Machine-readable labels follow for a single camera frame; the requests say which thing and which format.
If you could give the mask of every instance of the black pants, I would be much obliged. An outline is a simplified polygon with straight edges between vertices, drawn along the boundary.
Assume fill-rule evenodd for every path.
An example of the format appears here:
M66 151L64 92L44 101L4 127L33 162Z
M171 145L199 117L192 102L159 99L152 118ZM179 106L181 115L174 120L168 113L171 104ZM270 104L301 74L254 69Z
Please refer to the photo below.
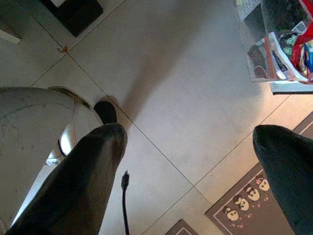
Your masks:
M293 231L313 234L313 140L264 125L255 128L253 145Z
M126 143L119 124L83 137L6 235L97 235Z

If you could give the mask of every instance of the black cable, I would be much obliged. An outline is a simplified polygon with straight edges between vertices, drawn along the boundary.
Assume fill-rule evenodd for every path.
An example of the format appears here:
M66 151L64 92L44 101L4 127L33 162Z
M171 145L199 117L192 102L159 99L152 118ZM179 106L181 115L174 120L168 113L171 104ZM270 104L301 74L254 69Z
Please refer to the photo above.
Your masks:
M122 189L123 189L123 215L124 215L124 225L125 225L125 233L129 234L128 220L127 220L127 212L126 212L126 190L129 183L129 174L126 171L122 178Z

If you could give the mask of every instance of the black furniture base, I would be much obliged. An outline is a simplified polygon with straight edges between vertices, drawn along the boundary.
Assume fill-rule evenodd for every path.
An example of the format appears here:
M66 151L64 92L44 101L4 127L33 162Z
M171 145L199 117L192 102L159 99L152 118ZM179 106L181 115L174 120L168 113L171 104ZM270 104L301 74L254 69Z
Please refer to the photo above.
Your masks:
M97 0L66 0L60 7L40 1L75 37L103 13Z

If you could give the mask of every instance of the snack package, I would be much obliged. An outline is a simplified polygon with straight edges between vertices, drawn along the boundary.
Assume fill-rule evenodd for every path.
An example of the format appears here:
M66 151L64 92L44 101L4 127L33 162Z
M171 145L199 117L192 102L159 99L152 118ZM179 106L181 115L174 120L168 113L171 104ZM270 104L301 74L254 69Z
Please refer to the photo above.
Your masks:
M300 50L300 59L298 62L299 72L302 76L308 77L308 68L305 64L305 48L304 45L302 45Z
M274 32L278 38L292 32L304 34L313 21L304 7L302 0L263 0L267 31Z
M305 11L307 12L308 16L311 17L312 19L313 18L313 1L312 0L299 0L299 2L301 3L303 9L305 9ZM308 26L308 29L304 34L298 36L295 45L300 45L310 40L313 40L313 23L311 23Z
M295 69L288 56L282 51L274 32L268 34L268 43L272 53L273 69L280 79L307 81L307 78Z
M297 70L299 70L299 68L297 67L297 64L298 64L298 61L300 60L302 46L303 44L294 45L292 48L291 63Z
M267 58L270 56L269 50L266 50L266 40L263 38L248 51L250 64L256 80L273 79L269 72L269 63Z
M313 72L313 40L307 42L305 45L305 65L309 72Z
M280 36L279 44L284 53L291 60L292 57L292 48L297 40L297 33L287 33Z

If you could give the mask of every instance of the tile grout line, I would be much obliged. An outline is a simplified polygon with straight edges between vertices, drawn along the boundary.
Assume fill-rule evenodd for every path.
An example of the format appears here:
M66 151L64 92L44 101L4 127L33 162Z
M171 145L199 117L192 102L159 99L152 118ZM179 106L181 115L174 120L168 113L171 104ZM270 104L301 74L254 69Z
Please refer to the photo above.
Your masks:
M40 75L40 77L34 81L30 87L33 87L46 73L48 73L56 64L58 64L63 58L66 57L66 54L64 54L57 62L55 62L50 68L48 68L48 70L46 72L44 72L42 75Z
M194 186L194 189L197 190L198 193L200 193L200 195L211 205L213 206L213 204L196 188L196 185Z
M289 99L290 96L291 96L291 95L289 95L286 99L284 99L284 101L281 102L269 115L267 115L267 116L260 122L260 124L262 124L266 119L268 119L268 117L271 116L283 103L285 103L285 101L286 101L287 99ZM197 181L197 182L195 183L195 186L196 186L201 180L203 180L212 170L214 170L214 168L216 168L216 167L218 166L218 164L220 164L229 154L231 154L246 138L248 138L248 136L249 136L251 133L253 133L253 130L252 130L251 132L249 132L249 134L248 134L246 137L244 137L233 149L231 149L231 150L229 151L229 153L227 153L226 156L223 157L212 169L210 169L199 181Z
M154 224L156 224L171 208L173 208L173 206L175 206L184 196L187 195L187 193L189 193L192 189L194 188L191 187L191 189L189 189L182 197L180 197L169 209L166 210L166 212L164 212L155 222L153 222L145 231L143 231L141 233L141 235L143 235L145 232L147 232L149 230L150 227L152 227Z
M147 135L146 134L144 134L141 130L140 130L140 128L133 122L133 120L131 120L131 118L119 107L119 105L117 105L116 103L115 103L115 101L114 100L112 100L111 99L111 97L108 95L108 94L106 94L105 92L104 92L104 90L100 87L100 86L98 86L98 84L93 80L93 78L78 64L78 62L70 55L70 54L68 54L69 55L69 57L77 64L77 66L95 83L95 85L111 100L111 102L113 102L118 108L119 108L119 110L130 120L130 122L137 128L137 130L159 151L159 153L161 154L161 155L163 155L163 157L165 157L169 162L170 162L170 164L172 164L172 166L192 185L192 186L194 186L193 185L193 183L191 183L188 179L187 179L187 177L165 156L165 154L147 137Z
M72 46L72 48L70 48L69 50L68 50L68 52L70 52L72 49L74 49L74 47L76 47L81 41L83 41L84 40L84 38L85 37L87 37L91 32L93 32L107 17L109 17L117 8L119 8L124 2L125 2L126 0L123 0L119 5L117 5L110 13L108 13L98 24L96 24L94 27L93 27L93 29L91 29L90 30L90 32L88 32L81 40L79 40L76 44L74 44L73 46ZM50 34L49 33L49 31L45 28L45 26L43 25L43 24L41 24L32 14L31 14L31 12L28 10L28 9L26 9L26 7L24 7L19 1L17 1L16 0L16 2L17 2L17 4L21 7L21 8L23 8L25 11L26 11L26 13L36 22L36 23L38 23L39 25L40 25L40 27L62 48L62 49L64 49L63 48L63 46L61 45L61 43L58 41L58 40L56 40L54 37L53 37L53 35L52 34Z
M126 2L126 0L123 0L119 5L117 5L108 15L106 15L103 20L101 20L92 30L90 30L89 33L87 33L81 40L79 40L76 44L74 44L72 46L72 48L70 48L68 50L68 53L73 50L78 44L80 44L91 32L93 32L107 17L109 17L115 10L117 10L124 2Z
M21 8L23 8L26 13L37 23L40 25L40 27L61 47L63 48L63 46L61 45L61 43L59 43L49 32L48 30L31 14L31 12L26 9L26 7L24 7L22 4L20 4L20 2L18 0L16 0L16 2L18 3L18 5L20 5Z

